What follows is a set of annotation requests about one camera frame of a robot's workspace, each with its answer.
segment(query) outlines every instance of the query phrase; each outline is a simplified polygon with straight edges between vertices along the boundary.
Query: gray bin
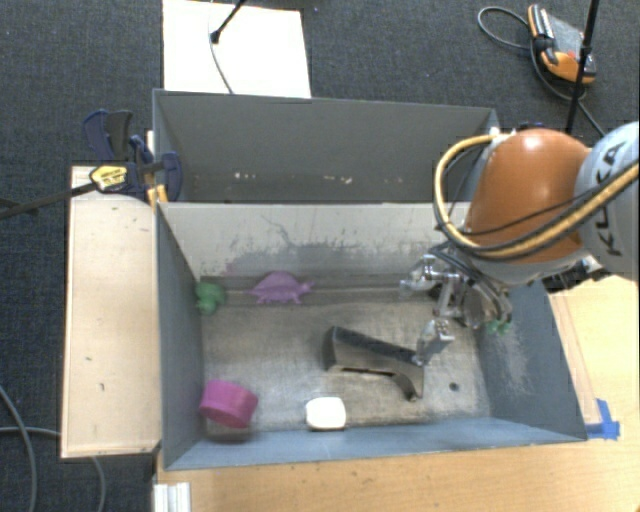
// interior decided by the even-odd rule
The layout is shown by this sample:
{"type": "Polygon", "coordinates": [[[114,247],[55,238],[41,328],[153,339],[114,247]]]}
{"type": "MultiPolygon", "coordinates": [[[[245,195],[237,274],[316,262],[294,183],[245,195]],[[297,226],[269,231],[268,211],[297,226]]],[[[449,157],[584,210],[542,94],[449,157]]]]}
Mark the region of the gray bin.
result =
{"type": "Polygon", "coordinates": [[[415,348],[434,302],[401,296],[398,280],[440,240],[431,169],[495,124],[481,108],[155,91],[156,153],[178,151],[185,172],[182,200],[157,215],[167,469],[586,439],[539,285],[513,291],[502,337],[454,325],[415,402],[385,376],[323,367],[332,325],[415,348]],[[314,292],[302,305],[256,305],[243,291],[274,270],[313,280],[314,292]],[[227,289],[211,317],[195,307],[198,280],[227,289]],[[211,378],[259,396],[249,429],[198,414],[211,378]],[[329,395],[343,398],[348,428],[308,431],[306,401],[329,395]]]}

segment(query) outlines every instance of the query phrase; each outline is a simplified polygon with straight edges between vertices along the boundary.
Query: gray carpet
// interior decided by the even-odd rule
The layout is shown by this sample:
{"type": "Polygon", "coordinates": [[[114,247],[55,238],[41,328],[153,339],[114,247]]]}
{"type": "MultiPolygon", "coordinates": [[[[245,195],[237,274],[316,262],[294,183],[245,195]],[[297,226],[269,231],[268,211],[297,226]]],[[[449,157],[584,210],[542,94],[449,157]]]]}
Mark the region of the gray carpet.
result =
{"type": "MultiPolygon", "coordinates": [[[[318,97],[493,107],[504,127],[541,121],[562,128],[566,104],[538,83],[529,57],[497,45],[475,22],[485,1],[274,0],[302,8],[312,92],[318,97]]],[[[524,15],[526,2],[503,0],[524,15]]],[[[586,0],[544,4],[582,27],[586,0]]],[[[0,3],[0,197],[28,201],[65,188],[73,161],[91,158],[81,135],[98,108],[135,113],[151,126],[161,86],[161,0],[5,0],[0,3]]],[[[500,35],[526,42],[513,20],[500,35]]],[[[601,2],[595,36],[599,77],[584,103],[610,130],[638,118],[640,4],[601,2]]],[[[597,134],[578,114],[575,135],[597,134]]],[[[25,423],[59,428],[65,294],[64,204],[0,221],[0,384],[25,423]]],[[[0,406],[0,426],[12,420],[0,406]]],[[[89,464],[60,463],[36,440],[37,510],[91,510],[98,483],[89,464]]],[[[104,460],[106,510],[149,510],[151,458],[104,460]]],[[[16,436],[0,438],[0,510],[27,509],[29,470],[16,436]]]]}

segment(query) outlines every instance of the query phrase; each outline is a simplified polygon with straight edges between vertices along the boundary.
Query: pink cylinder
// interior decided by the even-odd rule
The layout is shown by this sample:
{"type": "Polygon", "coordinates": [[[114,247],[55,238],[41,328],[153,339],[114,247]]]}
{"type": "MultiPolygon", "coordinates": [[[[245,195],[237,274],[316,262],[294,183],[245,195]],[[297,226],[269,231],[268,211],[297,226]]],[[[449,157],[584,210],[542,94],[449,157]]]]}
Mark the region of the pink cylinder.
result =
{"type": "Polygon", "coordinates": [[[200,414],[231,428],[246,428],[258,397],[248,389],[225,380],[210,380],[200,401],[200,414]]]}

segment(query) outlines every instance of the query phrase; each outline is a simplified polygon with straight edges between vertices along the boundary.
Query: wooden table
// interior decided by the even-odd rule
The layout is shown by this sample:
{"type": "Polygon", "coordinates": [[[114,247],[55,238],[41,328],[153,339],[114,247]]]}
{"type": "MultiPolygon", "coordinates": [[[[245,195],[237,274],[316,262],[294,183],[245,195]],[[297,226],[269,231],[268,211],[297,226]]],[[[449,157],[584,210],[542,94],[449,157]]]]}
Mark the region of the wooden table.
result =
{"type": "Polygon", "coordinates": [[[637,286],[609,278],[553,303],[618,441],[185,472],[159,460],[158,482],[190,482],[194,512],[640,511],[637,286]]]}

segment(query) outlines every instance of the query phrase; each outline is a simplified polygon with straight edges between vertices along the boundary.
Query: white paper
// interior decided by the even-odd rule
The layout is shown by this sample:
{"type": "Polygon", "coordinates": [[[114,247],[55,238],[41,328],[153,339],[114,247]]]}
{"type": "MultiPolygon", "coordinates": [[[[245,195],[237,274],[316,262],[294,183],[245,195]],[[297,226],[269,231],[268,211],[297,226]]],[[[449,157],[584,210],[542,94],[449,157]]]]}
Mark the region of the white paper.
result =
{"type": "MultiPolygon", "coordinates": [[[[164,0],[164,88],[228,92],[211,55],[209,34],[229,4],[164,0]]],[[[242,7],[214,51],[235,94],[311,97],[298,11],[242,7]]]]}

